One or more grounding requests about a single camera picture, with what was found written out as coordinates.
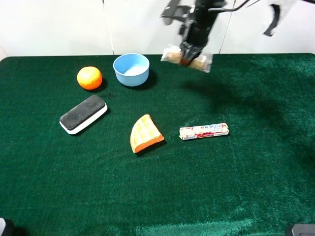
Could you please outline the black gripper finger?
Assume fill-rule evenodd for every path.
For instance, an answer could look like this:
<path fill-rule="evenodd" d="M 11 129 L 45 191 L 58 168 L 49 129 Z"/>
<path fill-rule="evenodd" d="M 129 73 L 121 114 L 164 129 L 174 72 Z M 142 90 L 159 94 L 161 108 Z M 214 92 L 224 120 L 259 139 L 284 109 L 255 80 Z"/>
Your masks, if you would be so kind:
<path fill-rule="evenodd" d="M 186 41 L 180 44 L 180 49 L 182 54 L 180 64 L 184 66 L 189 66 L 192 61 L 200 55 L 202 51 L 202 47 L 192 45 L 190 43 L 187 43 Z"/>

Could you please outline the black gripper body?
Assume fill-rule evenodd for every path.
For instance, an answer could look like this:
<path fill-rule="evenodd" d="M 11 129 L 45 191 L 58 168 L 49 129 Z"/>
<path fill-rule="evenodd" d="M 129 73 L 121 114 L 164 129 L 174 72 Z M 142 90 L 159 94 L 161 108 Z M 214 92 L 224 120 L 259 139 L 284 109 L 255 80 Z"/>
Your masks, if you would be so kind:
<path fill-rule="evenodd" d="M 204 7 L 193 7 L 179 30 L 182 36 L 181 51 L 183 53 L 201 52 L 208 44 L 209 34 L 217 17 L 216 11 L 211 12 Z"/>

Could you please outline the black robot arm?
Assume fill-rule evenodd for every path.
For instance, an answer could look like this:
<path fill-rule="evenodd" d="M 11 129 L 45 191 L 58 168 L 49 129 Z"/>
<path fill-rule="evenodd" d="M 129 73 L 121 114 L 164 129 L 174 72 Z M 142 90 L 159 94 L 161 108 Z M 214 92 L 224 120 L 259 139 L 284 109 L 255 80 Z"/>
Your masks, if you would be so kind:
<path fill-rule="evenodd" d="M 197 0 L 191 7 L 179 29 L 179 35 L 182 37 L 180 64 L 188 66 L 201 54 L 208 44 L 209 34 L 219 14 L 218 11 L 210 9 L 223 6 L 222 0 Z"/>

